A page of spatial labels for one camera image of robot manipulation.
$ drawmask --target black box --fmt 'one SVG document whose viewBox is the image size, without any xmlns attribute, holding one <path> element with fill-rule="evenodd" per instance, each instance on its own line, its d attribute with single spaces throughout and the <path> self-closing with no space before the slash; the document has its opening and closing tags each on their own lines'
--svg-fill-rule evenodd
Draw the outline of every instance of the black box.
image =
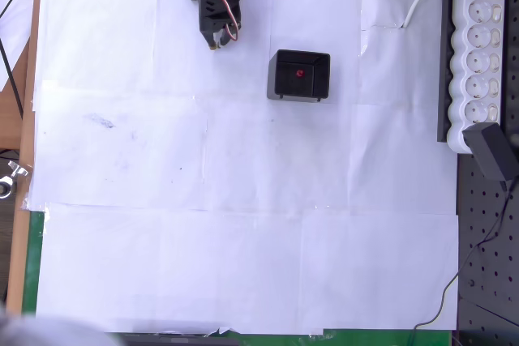
<svg viewBox="0 0 519 346">
<path fill-rule="evenodd" d="M 519 162 L 497 123 L 477 123 L 463 130 L 483 176 L 506 182 L 519 175 Z"/>
<path fill-rule="evenodd" d="M 269 99 L 320 101 L 329 87 L 329 54 L 281 49 L 268 64 Z"/>
</svg>

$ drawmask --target black power adapter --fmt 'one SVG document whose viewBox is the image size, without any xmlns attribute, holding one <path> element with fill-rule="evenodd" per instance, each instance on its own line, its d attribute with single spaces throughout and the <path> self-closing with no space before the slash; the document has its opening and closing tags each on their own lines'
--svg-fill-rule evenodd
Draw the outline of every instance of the black power adapter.
<svg viewBox="0 0 519 346">
<path fill-rule="evenodd" d="M 506 182 L 519 176 L 519 161 L 497 123 L 476 123 L 463 137 L 485 178 Z"/>
</svg>

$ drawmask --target black cube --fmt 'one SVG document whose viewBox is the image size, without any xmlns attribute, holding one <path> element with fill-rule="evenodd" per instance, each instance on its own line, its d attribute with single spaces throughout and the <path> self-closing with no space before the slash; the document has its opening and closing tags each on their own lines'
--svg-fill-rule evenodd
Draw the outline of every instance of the black cube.
<svg viewBox="0 0 519 346">
<path fill-rule="evenodd" d="M 329 54 L 280 49 L 268 64 L 269 99 L 316 102 L 329 87 Z"/>
</svg>

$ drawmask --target metal clamp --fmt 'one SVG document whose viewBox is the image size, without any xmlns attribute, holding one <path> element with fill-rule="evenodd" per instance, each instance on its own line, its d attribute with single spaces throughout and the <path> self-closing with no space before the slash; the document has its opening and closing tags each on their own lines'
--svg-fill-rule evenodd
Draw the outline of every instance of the metal clamp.
<svg viewBox="0 0 519 346">
<path fill-rule="evenodd" d="M 13 169 L 13 173 L 10 176 L 4 176 L 0 178 L 0 199 L 8 198 L 13 188 L 13 178 L 17 174 L 20 176 L 27 176 L 29 172 L 16 164 L 14 161 L 9 161 L 8 165 Z"/>
</svg>

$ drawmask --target white power strip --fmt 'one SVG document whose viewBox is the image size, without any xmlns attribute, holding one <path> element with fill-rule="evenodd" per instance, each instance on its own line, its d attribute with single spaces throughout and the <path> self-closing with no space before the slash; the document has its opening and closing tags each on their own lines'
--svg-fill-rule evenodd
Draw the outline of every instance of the white power strip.
<svg viewBox="0 0 519 346">
<path fill-rule="evenodd" d="M 504 0 L 453 0 L 453 22 L 447 143 L 456 153 L 472 154 L 462 131 L 474 123 L 500 123 Z"/>
</svg>

